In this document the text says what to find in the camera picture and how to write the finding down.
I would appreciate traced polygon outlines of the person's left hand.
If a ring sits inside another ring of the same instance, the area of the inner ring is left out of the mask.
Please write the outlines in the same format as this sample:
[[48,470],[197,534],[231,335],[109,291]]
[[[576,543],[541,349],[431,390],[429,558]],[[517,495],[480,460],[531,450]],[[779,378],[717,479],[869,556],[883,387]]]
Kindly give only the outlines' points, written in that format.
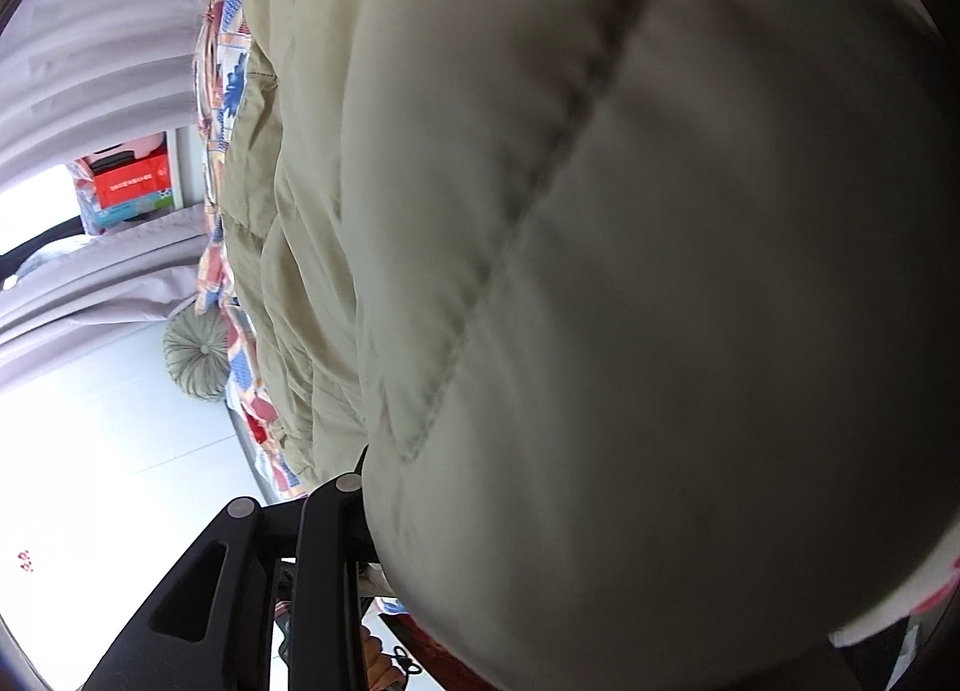
[[364,671],[370,691],[404,691],[407,675],[397,663],[384,652],[382,641],[368,627],[361,627],[363,638]]

